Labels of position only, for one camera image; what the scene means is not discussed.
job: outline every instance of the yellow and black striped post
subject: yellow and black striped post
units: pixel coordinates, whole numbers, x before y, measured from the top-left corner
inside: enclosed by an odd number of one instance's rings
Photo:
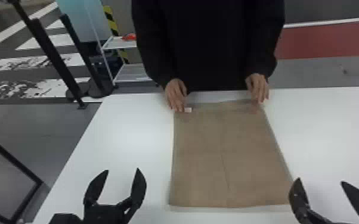
[[[120,33],[118,32],[117,23],[114,21],[113,18],[112,8],[110,8],[110,6],[108,5],[105,5],[103,6],[103,11],[107,21],[109,22],[109,27],[112,30],[113,36],[120,36]],[[124,64],[129,64],[128,54],[125,52],[124,49],[118,49],[118,54],[120,55],[120,58],[122,59]]]

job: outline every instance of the flattened paper bag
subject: flattened paper bag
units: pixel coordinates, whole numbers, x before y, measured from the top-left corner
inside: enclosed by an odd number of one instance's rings
[[[261,108],[250,101],[197,104],[174,116],[169,204],[288,204],[291,178]]]

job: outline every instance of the black sweater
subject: black sweater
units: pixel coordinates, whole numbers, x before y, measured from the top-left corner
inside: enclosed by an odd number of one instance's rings
[[[132,0],[147,74],[164,88],[244,89],[253,73],[271,76],[284,25],[284,0]]]

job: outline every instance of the black robotic claw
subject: black robotic claw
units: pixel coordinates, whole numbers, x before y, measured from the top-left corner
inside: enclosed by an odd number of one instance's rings
[[[97,203],[97,200],[103,190],[108,174],[108,170],[103,171],[89,184],[83,198],[85,208],[83,220],[80,220],[74,214],[55,214],[49,224],[127,224],[141,207],[145,198],[145,177],[137,169],[132,183],[131,196],[115,206],[101,205]]]
[[[359,189],[346,182],[341,182],[341,185],[346,193],[346,196],[359,215]],[[289,191],[288,197],[292,211],[300,224],[334,223],[311,210],[305,188],[300,178],[294,181],[291,190]]]

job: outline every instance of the hand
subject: hand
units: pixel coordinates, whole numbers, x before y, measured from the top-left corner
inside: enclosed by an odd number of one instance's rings
[[[254,73],[245,79],[247,89],[252,94],[252,99],[263,103],[269,99],[269,88],[266,78],[262,74]]]
[[[168,106],[175,112],[184,112],[187,88],[181,79],[172,79],[165,89]]]

